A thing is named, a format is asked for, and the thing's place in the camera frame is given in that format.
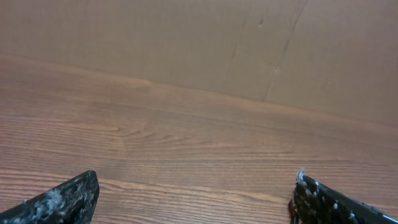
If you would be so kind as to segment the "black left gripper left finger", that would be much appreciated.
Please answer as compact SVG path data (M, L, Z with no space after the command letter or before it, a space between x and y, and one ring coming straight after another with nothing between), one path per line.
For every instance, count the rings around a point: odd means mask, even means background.
M90 224L99 194L96 172L88 170L1 212L1 224Z

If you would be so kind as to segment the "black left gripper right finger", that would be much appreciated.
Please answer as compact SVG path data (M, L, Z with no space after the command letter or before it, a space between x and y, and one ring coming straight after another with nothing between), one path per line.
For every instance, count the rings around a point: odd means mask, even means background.
M301 168L288 209L291 224L397 224L397 219L305 175Z

